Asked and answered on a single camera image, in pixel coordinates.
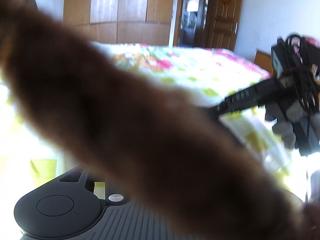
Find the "gloved hand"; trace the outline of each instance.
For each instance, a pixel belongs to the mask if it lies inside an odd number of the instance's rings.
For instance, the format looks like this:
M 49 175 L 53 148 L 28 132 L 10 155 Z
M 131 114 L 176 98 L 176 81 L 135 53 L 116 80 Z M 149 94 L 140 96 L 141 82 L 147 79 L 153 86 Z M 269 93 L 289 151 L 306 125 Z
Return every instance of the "gloved hand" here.
M 303 110 L 300 103 L 296 101 L 288 108 L 286 115 L 289 121 L 284 118 L 277 103 L 266 105 L 265 120 L 274 121 L 277 119 L 277 123 L 272 127 L 273 132 L 281 136 L 286 148 L 294 149 L 296 136 L 293 132 L 292 122 L 298 122 L 302 117 L 306 117 L 307 113 Z M 310 125 L 313 128 L 316 137 L 320 139 L 320 113 L 311 115 Z

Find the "ribbed gray surface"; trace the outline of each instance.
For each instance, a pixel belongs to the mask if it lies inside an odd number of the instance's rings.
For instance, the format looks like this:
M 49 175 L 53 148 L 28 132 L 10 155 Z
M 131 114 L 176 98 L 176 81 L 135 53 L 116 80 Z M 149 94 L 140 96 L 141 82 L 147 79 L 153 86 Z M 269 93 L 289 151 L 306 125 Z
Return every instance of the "ribbed gray surface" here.
M 144 206 L 130 201 L 107 208 L 101 220 L 91 229 L 68 240 L 200 240 L 177 236 L 165 219 Z M 21 240 L 33 240 L 24 236 Z

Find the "bed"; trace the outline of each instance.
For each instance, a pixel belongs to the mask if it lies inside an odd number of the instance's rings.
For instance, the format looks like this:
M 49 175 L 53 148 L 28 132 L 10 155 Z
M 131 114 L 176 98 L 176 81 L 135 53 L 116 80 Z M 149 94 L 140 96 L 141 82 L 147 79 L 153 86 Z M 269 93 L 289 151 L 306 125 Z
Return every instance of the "bed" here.
M 164 89 L 181 89 L 196 106 L 214 106 L 225 96 L 270 77 L 267 71 L 224 49 L 97 42 L 92 46 L 110 57 L 123 71 L 141 76 Z M 297 151 L 284 148 L 280 138 L 272 133 L 272 124 L 264 121 L 264 114 L 263 107 L 255 107 L 226 114 L 220 121 L 257 160 L 263 162 L 279 183 L 303 198 L 306 170 L 301 168 L 301 157 Z M 6 220 L 1 221 L 3 239 L 20 236 L 13 217 L 13 208 L 19 198 L 73 165 L 69 157 L 33 133 L 16 111 L 8 89 L 0 85 L 0 183 L 7 189 L 0 197 L 0 201 L 6 203 L 3 211 Z

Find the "hand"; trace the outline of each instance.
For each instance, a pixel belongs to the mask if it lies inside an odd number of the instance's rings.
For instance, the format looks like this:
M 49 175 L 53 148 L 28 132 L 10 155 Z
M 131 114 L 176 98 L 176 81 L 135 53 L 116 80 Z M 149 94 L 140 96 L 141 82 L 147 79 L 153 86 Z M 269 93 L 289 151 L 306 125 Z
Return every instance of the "hand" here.
M 302 117 L 307 116 L 307 113 L 303 110 L 300 103 L 295 101 L 292 106 L 286 111 L 288 121 L 283 116 L 281 109 L 277 103 L 266 105 L 266 121 L 274 121 L 277 119 L 277 123 L 272 127 L 275 134 L 280 135 L 284 146 L 288 149 L 294 149 L 296 142 L 296 136 L 293 132 L 292 123 L 298 122 Z M 311 115 L 310 125 L 313 128 L 316 137 L 320 138 L 320 113 Z

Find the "wooden wardrobe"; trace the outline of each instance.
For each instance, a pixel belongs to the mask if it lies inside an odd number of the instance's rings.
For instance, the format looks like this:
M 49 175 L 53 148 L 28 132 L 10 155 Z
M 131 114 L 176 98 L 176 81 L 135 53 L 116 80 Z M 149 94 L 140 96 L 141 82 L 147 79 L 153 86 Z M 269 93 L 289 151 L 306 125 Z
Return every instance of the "wooden wardrobe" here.
M 168 45 L 173 0 L 64 0 L 63 22 L 101 43 Z

